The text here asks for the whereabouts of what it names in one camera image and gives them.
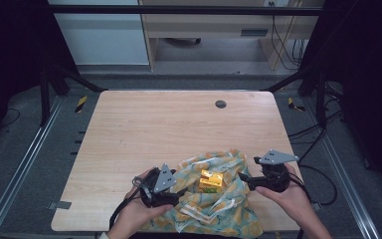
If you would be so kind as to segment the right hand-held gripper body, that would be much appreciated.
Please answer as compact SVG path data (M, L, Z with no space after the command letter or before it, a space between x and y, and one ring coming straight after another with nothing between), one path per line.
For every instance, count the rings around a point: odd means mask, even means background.
M275 192L285 191L290 183L290 176L286 168L287 162L299 161L296 155L270 149L265 155L259 156L266 187Z

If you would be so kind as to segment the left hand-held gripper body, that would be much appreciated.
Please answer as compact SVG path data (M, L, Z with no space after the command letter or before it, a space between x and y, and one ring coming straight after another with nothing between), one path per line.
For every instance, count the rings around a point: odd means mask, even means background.
M170 188L176 184L175 170L166 163L160 168L151 169L142 179L139 189L140 197L146 207L166 205L165 197L174 196Z

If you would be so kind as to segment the yellow carton box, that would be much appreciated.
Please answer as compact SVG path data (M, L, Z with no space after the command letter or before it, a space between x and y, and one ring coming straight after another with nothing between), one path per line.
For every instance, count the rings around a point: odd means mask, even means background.
M202 170L199 179L199 189L204 193L220 193L223 188L223 174Z

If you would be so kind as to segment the orange-print teal fabric bag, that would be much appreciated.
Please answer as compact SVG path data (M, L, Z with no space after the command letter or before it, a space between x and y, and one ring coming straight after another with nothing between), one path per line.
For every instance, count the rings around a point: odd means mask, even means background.
M204 170L223 175L220 191L205 192L199 188ZM257 238L263 234L263 228L250 206L250 189L239 177L248 172L246 156L236 149L206 152L179 162L176 184L171 190L183 189L185 194L173 209L145 223L141 229Z

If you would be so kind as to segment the person's right hand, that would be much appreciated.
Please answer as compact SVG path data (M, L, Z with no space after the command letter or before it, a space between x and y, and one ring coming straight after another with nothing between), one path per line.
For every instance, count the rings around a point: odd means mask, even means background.
M297 224L313 213L305 192L294 182L283 192L275 192L262 186L257 186L256 191L280 206Z

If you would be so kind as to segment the person's left hand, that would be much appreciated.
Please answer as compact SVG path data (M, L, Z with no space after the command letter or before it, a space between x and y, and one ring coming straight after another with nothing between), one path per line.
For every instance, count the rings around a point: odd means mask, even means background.
M150 219L161 216L172 208L170 204L148 208L141 199L133 199L118 213L114 225L108 232L136 233Z

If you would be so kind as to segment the yellow-black striped tape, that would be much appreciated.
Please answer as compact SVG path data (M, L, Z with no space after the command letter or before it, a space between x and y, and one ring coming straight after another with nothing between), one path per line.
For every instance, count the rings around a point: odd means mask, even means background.
M290 109L299 111L299 112L305 112L305 107L296 106L293 102L292 98L287 98L287 105Z
M76 106L76 109L75 109L75 113L80 113L87 101L88 97L87 96L82 96L79 101L78 101L78 104Z

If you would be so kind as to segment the grey tape strip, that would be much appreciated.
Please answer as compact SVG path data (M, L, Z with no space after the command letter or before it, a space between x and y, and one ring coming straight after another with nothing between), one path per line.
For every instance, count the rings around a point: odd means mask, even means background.
M71 207L72 203L68 201L51 201L48 204L48 209L56 210L56 209L66 209L68 210Z

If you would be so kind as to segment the black curtain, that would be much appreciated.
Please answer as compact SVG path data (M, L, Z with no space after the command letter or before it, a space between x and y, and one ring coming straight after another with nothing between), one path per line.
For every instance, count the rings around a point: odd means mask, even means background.
M48 5L48 0L0 0L0 124L10 99L39 84L45 59L36 45L56 64L78 71L55 15L44 9Z
M324 73L343 87L350 128L382 174L382 0L325 0L324 7L338 13L318 18L303 62L310 63L336 33L324 53Z

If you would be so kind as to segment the white cabinet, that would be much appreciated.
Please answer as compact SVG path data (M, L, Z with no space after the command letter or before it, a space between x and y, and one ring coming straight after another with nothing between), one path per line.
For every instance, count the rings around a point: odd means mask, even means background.
M77 65L147 65L139 14L56 13L56 20Z

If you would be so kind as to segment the aluminium floor rail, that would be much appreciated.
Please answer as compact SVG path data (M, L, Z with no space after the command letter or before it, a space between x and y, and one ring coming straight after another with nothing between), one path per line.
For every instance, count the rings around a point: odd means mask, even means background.
M326 128L318 128L318 141L307 154L302 164L306 175L317 175L325 189L319 189L314 181L309 188L326 204L318 210L320 218L334 239L381 239L365 203L361 199L349 171L344 166L350 160L349 152L339 147L352 149L351 139L341 122L341 108L337 101L327 100L325 104Z
M17 164L17 168L11 175L10 180L5 186L2 194L0 195L0 227L10 210L20 188L22 187L26 176L28 175L32 165L34 164L40 149L46 140L53 124L64 102L63 97L55 97L55 101L51 107L50 115L48 118L37 127L34 138L25 150L22 158Z

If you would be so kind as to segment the black frame post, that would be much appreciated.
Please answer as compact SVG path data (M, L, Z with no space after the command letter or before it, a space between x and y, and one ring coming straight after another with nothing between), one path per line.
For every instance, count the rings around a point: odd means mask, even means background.
M325 83L326 74L321 67L307 66L298 70L296 73L286 77L284 80L263 89L263 92L274 93L279 89L295 82L296 80L302 80L297 92L300 96L306 97L316 90L315 101L315 118L321 128L326 128L326 116L325 116Z
M79 73L70 71L60 65L45 65L40 73L40 90L41 90L41 106L42 119L41 126L44 126L50 119L51 105L49 97L49 86L52 86L59 96L65 96L70 88L66 83L66 79L74 80L76 83L95 92L102 93L105 88L101 88L80 76Z

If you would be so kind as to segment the black horizontal frame bar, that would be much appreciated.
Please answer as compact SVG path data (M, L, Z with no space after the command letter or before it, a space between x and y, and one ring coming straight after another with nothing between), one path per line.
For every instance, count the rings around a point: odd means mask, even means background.
M170 6L170 5L50 5L53 13L67 14L183 14L183 15L276 15L320 16L323 8Z

